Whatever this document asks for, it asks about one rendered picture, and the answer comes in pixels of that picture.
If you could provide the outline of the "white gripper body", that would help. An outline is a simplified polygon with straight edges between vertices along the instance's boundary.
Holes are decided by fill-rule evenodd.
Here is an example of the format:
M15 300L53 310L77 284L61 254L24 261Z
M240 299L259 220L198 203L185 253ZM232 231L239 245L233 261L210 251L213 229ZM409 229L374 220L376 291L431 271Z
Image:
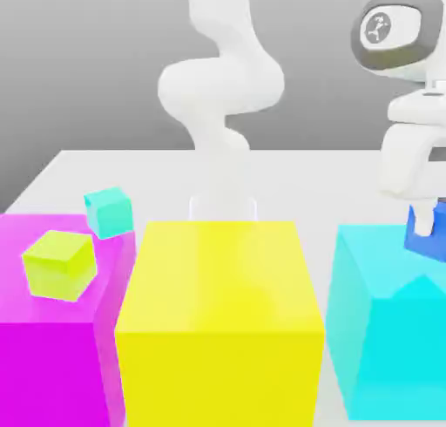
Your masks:
M446 148L446 127L392 125L382 142L380 190L401 200L446 197L446 160L429 159L435 148Z

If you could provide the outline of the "small blue cube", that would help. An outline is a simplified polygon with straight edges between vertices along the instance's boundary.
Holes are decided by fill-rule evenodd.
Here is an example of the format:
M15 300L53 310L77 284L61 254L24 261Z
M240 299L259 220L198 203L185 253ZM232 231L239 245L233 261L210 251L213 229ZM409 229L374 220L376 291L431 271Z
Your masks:
M446 262L446 200L439 200L434 209L432 233L423 237L415 233L415 214L409 207L404 247L431 259Z

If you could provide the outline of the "small cyan cube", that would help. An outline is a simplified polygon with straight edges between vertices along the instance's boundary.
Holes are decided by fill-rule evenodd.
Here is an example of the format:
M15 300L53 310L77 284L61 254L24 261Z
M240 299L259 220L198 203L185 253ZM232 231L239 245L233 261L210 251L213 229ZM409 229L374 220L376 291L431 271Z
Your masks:
M89 228L100 239L126 234L134 229L132 202L120 187L84 195Z

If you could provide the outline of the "small lime cube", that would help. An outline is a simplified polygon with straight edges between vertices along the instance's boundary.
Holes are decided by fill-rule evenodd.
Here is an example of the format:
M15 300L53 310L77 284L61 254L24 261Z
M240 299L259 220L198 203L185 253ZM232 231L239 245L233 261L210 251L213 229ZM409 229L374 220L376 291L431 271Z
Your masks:
M49 230L22 253L33 296L76 302L98 273L90 234Z

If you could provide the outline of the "large cyan box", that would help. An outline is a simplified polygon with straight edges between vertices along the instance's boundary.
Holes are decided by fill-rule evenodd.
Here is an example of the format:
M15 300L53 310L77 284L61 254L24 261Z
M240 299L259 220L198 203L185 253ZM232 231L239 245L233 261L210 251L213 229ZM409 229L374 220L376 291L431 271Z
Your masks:
M327 343L351 420L446 421L446 263L403 225L341 225Z

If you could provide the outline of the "large yellow box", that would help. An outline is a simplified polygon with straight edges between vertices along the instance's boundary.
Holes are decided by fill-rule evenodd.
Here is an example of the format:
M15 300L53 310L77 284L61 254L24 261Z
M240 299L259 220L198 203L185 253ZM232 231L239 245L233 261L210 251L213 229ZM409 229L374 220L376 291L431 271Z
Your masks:
M128 427L313 427L324 325L292 221L149 223L115 337Z

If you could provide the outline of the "large magenta box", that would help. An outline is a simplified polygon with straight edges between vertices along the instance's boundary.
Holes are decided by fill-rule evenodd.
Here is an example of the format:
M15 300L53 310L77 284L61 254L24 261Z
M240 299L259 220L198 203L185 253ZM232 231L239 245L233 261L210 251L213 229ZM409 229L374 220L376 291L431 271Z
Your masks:
M90 231L82 214L0 215L0 427L123 427L114 329L135 234L94 239L97 277L63 302L30 295L21 258L50 229Z

